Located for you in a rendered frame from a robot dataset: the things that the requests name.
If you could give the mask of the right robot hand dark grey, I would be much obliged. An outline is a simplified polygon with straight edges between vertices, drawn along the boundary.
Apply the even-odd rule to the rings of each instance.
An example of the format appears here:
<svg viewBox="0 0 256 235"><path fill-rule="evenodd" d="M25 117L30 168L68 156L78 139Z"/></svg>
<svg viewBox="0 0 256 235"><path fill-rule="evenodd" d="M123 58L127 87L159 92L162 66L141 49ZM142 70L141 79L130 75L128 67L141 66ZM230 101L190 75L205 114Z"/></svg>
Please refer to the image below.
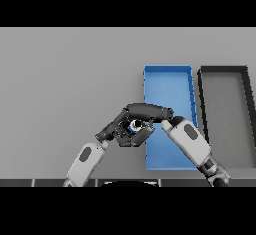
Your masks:
<svg viewBox="0 0 256 235"><path fill-rule="evenodd" d="M146 103L128 104L125 109L128 111L131 118L146 122L153 120L154 123L161 123L163 120L171 120L174 114L171 108Z"/></svg>

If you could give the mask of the left robot hand dark grey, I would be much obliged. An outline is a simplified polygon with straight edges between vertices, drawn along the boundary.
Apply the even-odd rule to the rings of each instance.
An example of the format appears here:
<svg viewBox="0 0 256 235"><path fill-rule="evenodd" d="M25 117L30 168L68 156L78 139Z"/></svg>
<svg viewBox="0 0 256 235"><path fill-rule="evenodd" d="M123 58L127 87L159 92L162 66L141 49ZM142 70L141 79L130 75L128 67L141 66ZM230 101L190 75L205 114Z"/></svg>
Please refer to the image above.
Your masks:
<svg viewBox="0 0 256 235"><path fill-rule="evenodd" d="M95 137L100 143L116 139L120 147L130 147L132 133L128 129L129 124L128 110L124 108L121 113L96 134Z"/></svg>

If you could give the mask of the dark grey bin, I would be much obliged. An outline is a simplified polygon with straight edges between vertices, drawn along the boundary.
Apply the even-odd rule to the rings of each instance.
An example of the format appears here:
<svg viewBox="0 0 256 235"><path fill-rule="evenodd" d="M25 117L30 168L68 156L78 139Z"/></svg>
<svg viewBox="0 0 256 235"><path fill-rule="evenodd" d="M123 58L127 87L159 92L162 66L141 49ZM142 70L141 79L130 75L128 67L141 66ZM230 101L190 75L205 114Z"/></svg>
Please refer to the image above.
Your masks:
<svg viewBox="0 0 256 235"><path fill-rule="evenodd" d="M197 72L203 131L226 168L256 168L256 108L248 67L201 66Z"/></svg>

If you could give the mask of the blue pipe with pale ring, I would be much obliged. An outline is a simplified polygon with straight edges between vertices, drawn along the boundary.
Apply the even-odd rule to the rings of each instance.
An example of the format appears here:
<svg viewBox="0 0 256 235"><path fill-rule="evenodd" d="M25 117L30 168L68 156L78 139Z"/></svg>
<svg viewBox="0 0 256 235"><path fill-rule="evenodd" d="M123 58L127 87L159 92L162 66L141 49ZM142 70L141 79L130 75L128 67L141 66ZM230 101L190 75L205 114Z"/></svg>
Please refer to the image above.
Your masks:
<svg viewBox="0 0 256 235"><path fill-rule="evenodd" d="M132 133L131 145L139 147L153 132L154 129L142 120L133 120L128 126Z"/></svg>

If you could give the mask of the blue bin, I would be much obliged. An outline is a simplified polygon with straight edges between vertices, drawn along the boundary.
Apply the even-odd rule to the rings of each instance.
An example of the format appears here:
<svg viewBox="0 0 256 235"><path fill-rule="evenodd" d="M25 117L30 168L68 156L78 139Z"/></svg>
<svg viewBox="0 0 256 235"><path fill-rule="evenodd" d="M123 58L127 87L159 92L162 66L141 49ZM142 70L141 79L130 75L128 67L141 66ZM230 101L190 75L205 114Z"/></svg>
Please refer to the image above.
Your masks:
<svg viewBox="0 0 256 235"><path fill-rule="evenodd" d="M172 108L198 126L194 79L190 65L145 65L144 102ZM166 135L162 125L154 123L154 133L146 140L146 169L195 170L195 165Z"/></svg>

